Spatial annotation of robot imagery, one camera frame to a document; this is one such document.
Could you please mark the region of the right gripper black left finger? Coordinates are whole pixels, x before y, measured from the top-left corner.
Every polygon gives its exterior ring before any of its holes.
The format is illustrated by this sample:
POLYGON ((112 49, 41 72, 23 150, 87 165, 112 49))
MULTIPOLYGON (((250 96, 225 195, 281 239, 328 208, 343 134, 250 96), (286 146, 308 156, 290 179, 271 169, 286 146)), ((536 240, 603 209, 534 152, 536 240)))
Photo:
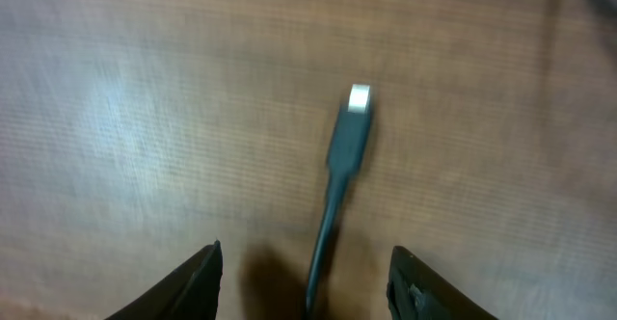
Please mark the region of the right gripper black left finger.
POLYGON ((214 320, 222 275, 223 254, 216 240, 108 320, 214 320))

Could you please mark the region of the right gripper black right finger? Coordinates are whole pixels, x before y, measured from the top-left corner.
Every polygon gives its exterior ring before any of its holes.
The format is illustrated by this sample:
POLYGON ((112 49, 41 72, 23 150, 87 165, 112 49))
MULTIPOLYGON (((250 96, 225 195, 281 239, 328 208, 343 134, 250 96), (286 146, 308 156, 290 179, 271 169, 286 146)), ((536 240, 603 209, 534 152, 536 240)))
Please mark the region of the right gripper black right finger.
POLYGON ((393 320, 496 320, 402 246, 392 250, 387 299, 393 320))

